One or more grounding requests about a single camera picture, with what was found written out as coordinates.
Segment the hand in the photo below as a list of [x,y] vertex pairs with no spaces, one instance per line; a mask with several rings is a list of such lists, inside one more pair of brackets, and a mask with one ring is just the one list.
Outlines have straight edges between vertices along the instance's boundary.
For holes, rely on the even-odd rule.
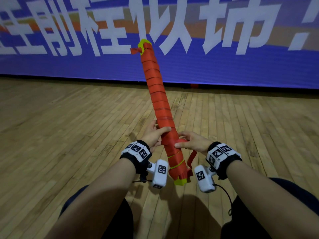
[[179,142],[175,144],[175,148],[187,148],[192,149],[197,152],[200,152],[207,155],[207,150],[209,146],[213,143],[212,141],[208,140],[207,138],[198,135],[195,132],[179,132],[178,136],[184,136],[183,138],[188,140],[189,142]]
[[141,138],[142,141],[146,142],[150,147],[151,153],[155,151],[157,146],[162,145],[162,141],[159,141],[160,136],[163,133],[171,131],[171,127],[165,126],[160,129],[157,129],[157,120],[153,120],[151,124],[149,124]]

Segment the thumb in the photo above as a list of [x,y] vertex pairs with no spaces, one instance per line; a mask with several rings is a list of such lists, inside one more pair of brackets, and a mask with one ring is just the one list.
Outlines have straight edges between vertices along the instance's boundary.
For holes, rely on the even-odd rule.
[[191,149],[191,142],[178,142],[175,143],[175,148],[187,148]]
[[159,136],[161,136],[163,133],[170,132],[171,130],[172,130],[172,128],[170,126],[165,126],[165,127],[160,128],[160,129],[157,129],[157,132],[158,132]]

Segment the wristband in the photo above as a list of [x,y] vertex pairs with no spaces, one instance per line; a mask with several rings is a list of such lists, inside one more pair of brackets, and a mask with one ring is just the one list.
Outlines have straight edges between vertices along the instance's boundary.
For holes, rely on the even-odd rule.
[[242,161],[240,153],[225,143],[213,142],[208,148],[206,161],[216,171],[218,179],[227,178],[226,169],[235,160]]
[[148,160],[151,156],[152,153],[150,152],[150,148],[147,143],[142,140],[137,140],[130,143],[121,152],[120,159],[129,159],[134,164],[136,173],[141,174],[146,172]]

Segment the forearm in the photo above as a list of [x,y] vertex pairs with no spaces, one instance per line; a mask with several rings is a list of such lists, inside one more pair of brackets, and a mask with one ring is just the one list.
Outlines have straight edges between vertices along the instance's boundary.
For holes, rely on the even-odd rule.
[[94,180],[67,208],[47,238],[101,238],[132,184],[135,167],[126,158]]
[[245,206],[272,238],[319,238],[319,217],[275,182],[238,160],[226,173]]

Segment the white tracking module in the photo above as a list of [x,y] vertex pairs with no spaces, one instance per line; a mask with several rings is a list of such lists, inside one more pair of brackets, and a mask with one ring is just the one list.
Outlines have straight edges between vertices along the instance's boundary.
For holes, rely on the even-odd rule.
[[147,172],[153,174],[152,187],[161,189],[166,185],[168,162],[159,159],[156,163],[148,162]]
[[214,186],[215,183],[212,178],[216,172],[204,165],[198,165],[194,169],[194,172],[201,192],[210,193],[216,190],[216,186]]

